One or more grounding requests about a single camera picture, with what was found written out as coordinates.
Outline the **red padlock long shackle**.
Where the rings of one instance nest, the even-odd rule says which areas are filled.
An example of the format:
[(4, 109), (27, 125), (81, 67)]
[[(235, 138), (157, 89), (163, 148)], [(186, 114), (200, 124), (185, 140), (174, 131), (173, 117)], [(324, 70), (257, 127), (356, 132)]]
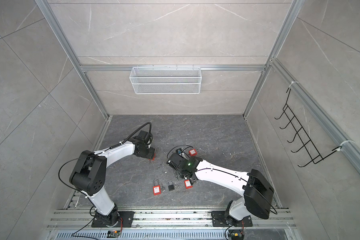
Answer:
[(160, 147), (156, 147), (155, 148), (155, 152), (154, 152), (154, 156), (153, 156), (153, 158), (151, 159), (152, 161), (154, 161), (155, 160), (155, 158), (160, 154)]

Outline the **red padlock front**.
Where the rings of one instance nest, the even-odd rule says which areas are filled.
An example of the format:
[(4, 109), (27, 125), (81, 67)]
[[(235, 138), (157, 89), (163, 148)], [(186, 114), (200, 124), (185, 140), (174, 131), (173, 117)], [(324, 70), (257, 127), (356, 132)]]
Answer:
[(193, 187), (193, 184), (190, 180), (184, 180), (185, 188), (190, 189)]

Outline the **small black padlock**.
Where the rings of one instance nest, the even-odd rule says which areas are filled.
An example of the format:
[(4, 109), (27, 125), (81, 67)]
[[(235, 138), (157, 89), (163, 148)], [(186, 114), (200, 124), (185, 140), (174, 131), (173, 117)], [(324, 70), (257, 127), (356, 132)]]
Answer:
[(168, 182), (168, 190), (174, 191), (175, 190), (175, 184), (172, 181)]

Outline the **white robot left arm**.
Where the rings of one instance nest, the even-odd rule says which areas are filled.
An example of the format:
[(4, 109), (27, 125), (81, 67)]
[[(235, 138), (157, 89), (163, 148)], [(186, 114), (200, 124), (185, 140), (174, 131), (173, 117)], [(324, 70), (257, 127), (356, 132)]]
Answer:
[(140, 131), (136, 137), (107, 149), (81, 153), (69, 182), (88, 197), (96, 208), (95, 219), (102, 225), (113, 227), (121, 221), (118, 208), (105, 189), (107, 167), (130, 155), (152, 160), (155, 156), (152, 142), (150, 132)]

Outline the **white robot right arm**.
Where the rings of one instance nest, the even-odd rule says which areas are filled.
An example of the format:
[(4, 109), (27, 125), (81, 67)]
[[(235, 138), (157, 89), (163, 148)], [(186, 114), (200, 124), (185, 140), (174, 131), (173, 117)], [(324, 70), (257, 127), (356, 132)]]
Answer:
[(186, 159), (178, 154), (172, 154), (167, 165), (182, 179), (211, 182), (241, 196), (229, 202), (224, 212), (224, 224), (237, 226), (251, 216), (267, 220), (270, 213), (277, 213), (272, 206), (275, 190), (258, 170), (238, 172), (213, 165), (199, 157)]

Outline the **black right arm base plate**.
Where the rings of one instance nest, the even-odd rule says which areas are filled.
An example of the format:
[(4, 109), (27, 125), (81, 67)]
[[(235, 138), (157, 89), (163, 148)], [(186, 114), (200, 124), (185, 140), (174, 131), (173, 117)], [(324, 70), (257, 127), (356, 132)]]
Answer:
[(252, 227), (253, 222), (250, 216), (244, 217), (241, 221), (230, 217), (225, 211), (212, 211), (212, 225), (213, 227)]

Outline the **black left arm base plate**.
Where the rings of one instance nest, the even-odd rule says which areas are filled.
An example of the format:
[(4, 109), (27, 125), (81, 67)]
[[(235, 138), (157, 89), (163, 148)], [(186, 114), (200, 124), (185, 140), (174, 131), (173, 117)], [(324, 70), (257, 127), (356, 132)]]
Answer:
[(116, 228), (123, 225), (123, 227), (130, 228), (134, 219), (135, 212), (111, 212), (108, 216), (103, 216), (95, 213), (95, 219), (92, 222), (92, 228)]

